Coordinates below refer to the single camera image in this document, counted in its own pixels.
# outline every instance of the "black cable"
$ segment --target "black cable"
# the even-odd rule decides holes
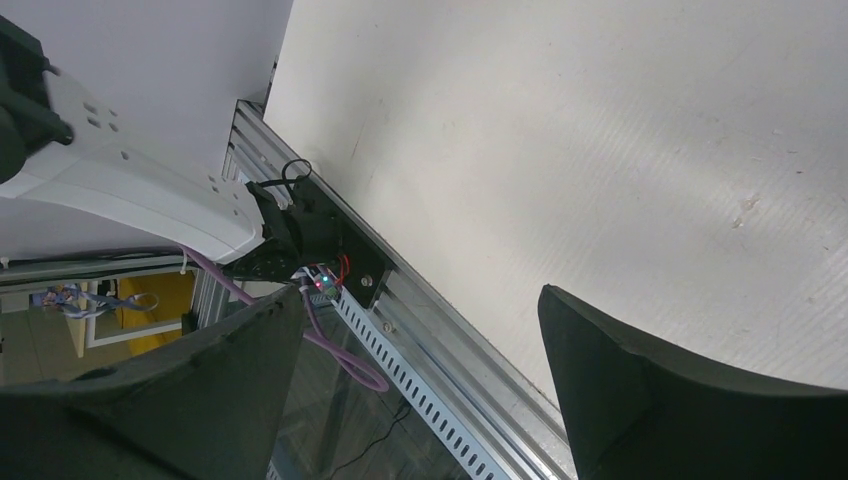
[[[345,463],[344,465],[341,465],[341,466],[336,467],[336,469],[335,469],[335,470],[333,470],[333,473],[331,473],[331,474],[330,474],[330,476],[329,476],[329,477],[327,477],[327,480],[332,480],[332,479],[333,479],[333,477],[335,477],[335,476],[336,476],[336,474],[337,474],[337,473],[339,473],[339,470],[341,470],[341,469],[343,469],[343,468],[345,468],[345,467],[349,467],[349,466],[351,466],[351,465],[352,465],[352,464],[354,464],[357,460],[359,460],[359,459],[361,459],[362,457],[364,457],[364,456],[365,456],[365,454],[366,454],[366,453],[368,453],[368,450],[371,450],[371,448],[372,448],[374,445],[377,445],[378,443],[382,442],[383,440],[385,440],[385,439],[389,438],[389,435],[391,435],[391,434],[392,434],[392,430],[394,430],[395,425],[397,425],[398,423],[400,423],[401,421],[403,421],[403,419],[404,419],[404,418],[408,417],[408,416],[409,416],[409,414],[410,414],[410,413],[412,413],[412,405],[410,405],[410,404],[409,404],[409,402],[407,402],[405,398],[402,398],[401,400],[403,401],[403,404],[402,404],[400,407],[398,407],[397,412],[395,412],[395,415],[394,415],[394,417],[393,417],[393,418],[394,418],[394,421],[392,421],[392,424],[391,424],[391,425],[389,425],[389,431],[388,431],[388,432],[386,432],[386,434],[385,434],[385,435],[383,435],[382,437],[380,437],[380,438],[378,438],[377,440],[374,440],[373,442],[369,443],[369,444],[368,444],[368,446],[367,446],[367,447],[365,447],[365,450],[363,450],[363,451],[362,451],[362,453],[360,453],[359,455],[357,455],[356,457],[354,457],[351,461],[349,461],[349,462]]]
[[[304,175],[298,175],[295,178],[286,178],[286,170],[288,170],[290,166],[298,162],[306,164],[307,168],[309,168],[309,171],[307,171]],[[304,158],[296,158],[294,160],[289,160],[288,162],[286,162],[285,165],[283,165],[283,169],[280,171],[280,178],[276,180],[267,180],[264,182],[259,182],[257,185],[262,188],[276,187],[278,185],[282,185],[286,188],[286,192],[288,192],[289,197],[294,200],[294,192],[292,192],[291,186],[306,180],[307,178],[309,178],[310,175],[312,175],[312,164],[309,163],[309,160],[306,160]]]

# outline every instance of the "metal frame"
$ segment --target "metal frame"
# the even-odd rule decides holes
[[[84,283],[175,272],[179,270],[182,261],[181,255],[119,260],[45,261],[0,270],[0,294],[40,292],[55,286],[56,279],[67,283]]]
[[[269,180],[296,158],[265,125],[258,108],[238,102],[225,172],[234,172],[235,164],[251,180]],[[300,164],[292,169],[305,173]],[[315,177],[396,265],[373,309],[344,296],[334,304],[337,312],[469,475],[486,480],[576,478],[562,417],[553,404]],[[273,193],[281,203],[287,200],[282,189]]]

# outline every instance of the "yellow object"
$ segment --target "yellow object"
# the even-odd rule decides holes
[[[160,273],[143,277],[122,278],[118,280],[118,296],[127,298],[138,293],[153,293],[159,297],[159,306],[149,312],[136,312],[134,310],[120,309],[118,318],[122,328],[139,327],[164,320],[180,318],[191,309],[191,294],[194,290],[194,274],[188,272],[185,275],[174,273]],[[139,303],[153,304],[152,298],[142,298]],[[173,332],[159,333],[147,337],[129,340],[127,343],[133,356],[161,347],[179,338],[182,333],[179,330]]]

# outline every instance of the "white wall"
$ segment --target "white wall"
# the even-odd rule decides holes
[[[125,121],[218,170],[235,101],[264,93],[291,2],[6,0],[0,15]],[[16,227],[0,228],[0,250],[12,257],[153,241],[72,210],[9,200],[0,201],[0,222]],[[61,242],[45,235],[71,230]]]
[[[848,389],[845,6],[298,2],[265,122],[551,398],[546,283]]]

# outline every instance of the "aluminum extrusion rail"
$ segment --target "aluminum extrusion rail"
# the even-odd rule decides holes
[[[0,293],[39,291],[60,283],[103,281],[110,278],[176,272],[182,255],[118,260],[45,260],[0,270]]]
[[[236,106],[225,171],[279,178],[299,158],[249,102]],[[300,164],[293,164],[297,173]],[[471,478],[576,478],[557,409],[322,179],[316,183],[396,265],[375,306],[334,304]],[[273,192],[280,201],[285,192]]]

